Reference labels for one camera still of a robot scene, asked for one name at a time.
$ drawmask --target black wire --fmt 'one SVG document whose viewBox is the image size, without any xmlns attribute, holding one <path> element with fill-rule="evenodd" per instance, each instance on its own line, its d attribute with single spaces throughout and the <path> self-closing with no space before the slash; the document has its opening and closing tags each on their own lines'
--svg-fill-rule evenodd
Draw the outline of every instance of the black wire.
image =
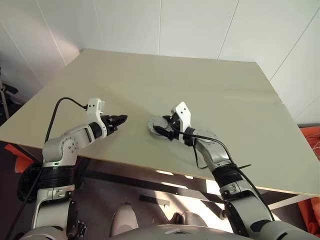
<svg viewBox="0 0 320 240">
<path fill-rule="evenodd" d="M 54 124 L 54 120 L 55 120 L 55 117 L 56 117 L 56 113 L 57 113 L 59 104 L 60 104 L 63 100 L 70 100 L 70 101 L 72 101 L 73 103 L 77 104 L 79 107 L 82 107 L 82 108 L 85 109 L 85 110 L 87 109 L 87 106 L 81 105 L 80 103 L 78 103 L 77 101 L 73 100 L 73 99 L 70 98 L 70 97 L 62 97 L 62 98 L 60 98 L 60 99 L 56 102 L 56 104 L 55 104 L 55 107 L 54 107 L 54 110 L 53 110 L 53 113 L 52 113 L 52 116 L 51 116 L 50 124 L 49 124 L 48 130 L 47 130 L 46 135 L 45 135 L 45 140 L 44 140 L 44 142 L 48 141 L 48 139 L 49 139 L 50 132 L 51 132 L 51 128 L 52 128 L 52 126 L 53 126 L 53 124 Z M 19 211 L 16 213 L 15 218 L 14 218 L 14 220 L 12 221 L 12 224 L 11 224 L 11 226 L 10 226 L 10 228 L 9 228 L 6 236 L 5 236 L 5 240 L 9 240 L 9 239 L 10 239 L 10 235 L 12 234 L 12 232 L 13 232 L 13 230 L 14 230 L 14 228 L 15 228 L 18 220 L 19 220 L 19 217 L 20 217 L 22 211 L 24 210 L 24 208 L 25 208 L 25 206 L 26 206 L 26 204 L 27 204 L 27 201 L 28 201 L 28 199 L 29 199 L 29 197 L 30 197 L 33 189 L 34 189 L 35 186 L 37 185 L 37 182 L 38 182 L 38 180 L 39 180 L 39 178 L 40 178 L 40 175 L 41 175 L 41 173 L 42 173 L 42 170 L 43 170 L 43 169 L 41 168 L 40 171 L 39 171 L 39 173 L 38 173 L 38 175 L 36 176 L 36 178 L 35 178 L 32 186 L 31 186 L 31 188 L 30 188 L 28 194 L 26 195 L 25 200 L 23 201 L 22 205 L 20 206 Z"/>
<path fill-rule="evenodd" d="M 211 137 L 207 137 L 207 136 L 200 136 L 200 135 L 195 135 L 195 134 L 190 134 L 190 133 L 182 132 L 182 131 L 179 131 L 178 129 L 176 129 L 172 122 L 169 122 L 169 124 L 170 124 L 171 128 L 172 128 L 175 132 L 177 132 L 177 133 L 179 133 L 179 134 L 182 134 L 182 135 L 184 135 L 184 136 L 189 136 L 189 137 L 198 138 L 198 139 L 206 139 L 206 140 L 210 140 L 210 141 L 212 141 L 212 142 L 215 142 L 215 143 L 220 144 L 220 145 L 223 147 L 223 149 L 225 150 L 225 152 L 226 152 L 228 158 L 230 159 L 231 163 L 232 163 L 232 164 L 234 165 L 234 167 L 238 170 L 238 172 L 244 177 L 244 179 L 247 180 L 247 182 L 251 185 L 251 187 L 253 188 L 253 190 L 256 192 L 256 194 L 257 194 L 258 197 L 260 198 L 261 202 L 265 205 L 265 207 L 267 208 L 267 210 L 268 210 L 268 212 L 269 212 L 269 214 L 270 214 L 270 216 L 271 216 L 272 221 L 275 220 L 275 218 L 274 218 L 274 216 L 273 216 L 270 208 L 269 208 L 268 205 L 265 203 L 265 201 L 264 201 L 264 199 L 262 198 L 260 192 L 258 191 L 258 189 L 256 188 L 256 186 L 253 184 L 253 182 L 252 182 L 252 181 L 239 169 L 239 167 L 235 164 L 234 160 L 232 159 L 232 157 L 231 157 L 231 155 L 230 155 L 230 152 L 229 152 L 228 148 L 226 147 L 226 145 L 225 145 L 223 142 L 221 142 L 221 141 L 219 141 L 219 140 L 217 140 L 217 139 L 211 138 Z"/>
<path fill-rule="evenodd" d="M 193 151 L 194 151 L 194 157 L 195 157 L 195 162 L 196 162 L 196 166 L 198 169 L 206 169 L 208 166 L 199 166 L 199 163 L 198 163 L 198 154 L 197 154 L 197 150 L 196 150 L 196 146 L 195 145 L 192 145 L 193 147 Z"/>
<path fill-rule="evenodd" d="M 50 132 L 51 132 L 51 128 L 52 128 L 52 126 L 53 126 L 53 124 L 54 124 L 54 120 L 55 120 L 55 117 L 56 117 L 56 113 L 57 113 L 59 104 L 60 104 L 63 100 L 65 100 L 65 99 L 70 100 L 71 102 L 77 104 L 79 107 L 81 107 L 81 108 L 83 108 L 83 109 L 85 109 L 85 110 L 87 109 L 87 106 L 81 105 L 80 103 L 78 103 L 77 101 L 73 100 L 73 99 L 70 98 L 70 97 L 62 97 L 62 98 L 60 98 L 60 99 L 56 102 L 56 104 L 55 104 L 55 107 L 54 107 L 54 110 L 53 110 L 53 113 L 52 113 L 52 117 L 51 117 L 51 121 L 50 121 L 48 130 L 47 130 L 46 135 L 45 135 L 45 140 L 44 140 L 44 142 L 46 142 L 46 141 L 49 140 L 49 135 L 50 135 Z"/>
</svg>

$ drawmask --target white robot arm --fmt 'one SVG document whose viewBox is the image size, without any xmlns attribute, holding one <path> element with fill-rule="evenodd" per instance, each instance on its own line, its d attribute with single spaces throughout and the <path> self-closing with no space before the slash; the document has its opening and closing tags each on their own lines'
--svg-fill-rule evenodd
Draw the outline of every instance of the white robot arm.
<svg viewBox="0 0 320 240">
<path fill-rule="evenodd" d="M 112 134 L 127 119 L 126 115 L 102 115 L 104 103 L 99 98 L 90 99 L 86 109 L 89 124 L 44 144 L 32 230 L 21 239 L 77 239 L 83 235 L 86 226 L 78 222 L 77 205 L 71 198 L 78 152 Z"/>
<path fill-rule="evenodd" d="M 202 154 L 220 187 L 225 216 L 235 234 L 255 240 L 317 239 L 288 223 L 274 221 L 268 206 L 234 163 L 227 147 L 215 134 L 191 127 L 191 113 L 184 102 L 175 106 L 171 113 L 172 116 L 154 117 L 149 122 L 151 133 L 158 138 L 177 139 L 187 146 L 194 146 Z"/>
</svg>

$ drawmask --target wooden tabletop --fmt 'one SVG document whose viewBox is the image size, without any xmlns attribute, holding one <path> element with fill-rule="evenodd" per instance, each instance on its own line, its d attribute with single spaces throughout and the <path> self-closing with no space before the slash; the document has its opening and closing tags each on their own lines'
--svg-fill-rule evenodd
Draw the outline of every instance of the wooden tabletop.
<svg viewBox="0 0 320 240">
<path fill-rule="evenodd" d="M 81 156 L 212 179 L 197 169 L 191 147 L 158 140 L 152 116 L 185 101 L 193 128 L 210 130 L 262 189 L 320 195 L 320 164 L 255 62 L 155 56 L 86 49 L 0 127 L 0 140 L 42 148 L 57 100 L 105 101 L 104 114 L 128 115 L 118 131 Z M 63 102 L 50 137 L 87 123 L 83 109 Z"/>
</svg>

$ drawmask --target orange object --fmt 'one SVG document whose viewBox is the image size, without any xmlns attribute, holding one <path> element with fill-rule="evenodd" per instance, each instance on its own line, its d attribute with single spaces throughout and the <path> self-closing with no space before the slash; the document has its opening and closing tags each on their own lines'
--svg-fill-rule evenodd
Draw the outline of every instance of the orange object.
<svg viewBox="0 0 320 240">
<path fill-rule="evenodd" d="M 320 126 L 301 128 L 314 154 L 320 156 Z M 313 197 L 297 203 L 309 233 L 320 237 L 320 197 Z"/>
<path fill-rule="evenodd" d="M 4 149 L 11 152 L 13 155 L 16 155 L 16 161 L 15 161 L 15 172 L 16 173 L 23 173 L 31 164 L 34 163 L 34 161 L 25 155 L 23 152 L 15 148 L 11 144 L 7 144 Z"/>
</svg>

